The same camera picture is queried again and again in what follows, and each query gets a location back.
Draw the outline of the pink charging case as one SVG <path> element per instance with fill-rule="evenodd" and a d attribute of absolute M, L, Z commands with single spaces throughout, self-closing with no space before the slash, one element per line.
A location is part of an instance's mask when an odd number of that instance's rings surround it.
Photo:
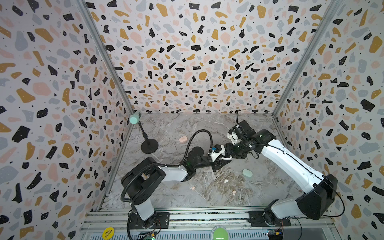
<path fill-rule="evenodd" d="M 188 137 L 186 137 L 186 136 L 179 138 L 180 143 L 185 143 L 185 142 L 187 142 L 187 140 L 188 140 Z"/>

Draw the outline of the mint green charging case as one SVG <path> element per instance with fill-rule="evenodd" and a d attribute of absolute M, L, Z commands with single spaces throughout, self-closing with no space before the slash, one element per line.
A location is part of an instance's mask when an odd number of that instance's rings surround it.
<path fill-rule="evenodd" d="M 244 170 L 242 171 L 242 174 L 243 174 L 243 176 L 246 177 L 246 178 L 251 178 L 251 177 L 253 176 L 253 172 L 250 171 L 250 170 L 248 170 L 248 169 L 244 169 Z"/>

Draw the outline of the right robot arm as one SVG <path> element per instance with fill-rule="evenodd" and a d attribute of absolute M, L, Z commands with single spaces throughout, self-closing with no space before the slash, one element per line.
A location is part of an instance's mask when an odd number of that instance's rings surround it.
<path fill-rule="evenodd" d="M 250 152 L 263 155 L 288 174 L 303 191 L 299 197 L 274 200 L 264 210 L 268 225 L 276 225 L 282 219 L 307 217 L 319 220 L 333 204 L 337 195 L 338 180 L 309 167 L 291 153 L 268 130 L 256 132 L 246 121 L 232 127 L 227 137 L 231 144 L 225 146 L 225 154 L 232 159 L 242 159 Z"/>

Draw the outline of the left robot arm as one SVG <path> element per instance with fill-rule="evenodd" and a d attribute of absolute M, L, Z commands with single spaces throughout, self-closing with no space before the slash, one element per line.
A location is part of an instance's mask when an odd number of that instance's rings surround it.
<path fill-rule="evenodd" d="M 129 203 L 142 222 L 151 223 L 156 211 L 150 197 L 161 183 L 189 181 L 201 168 L 211 168 L 216 172 L 229 164 L 232 158 L 224 145 L 213 146 L 207 155 L 202 148 L 194 147 L 178 165 L 157 163 L 148 157 L 122 178 L 121 201 Z"/>

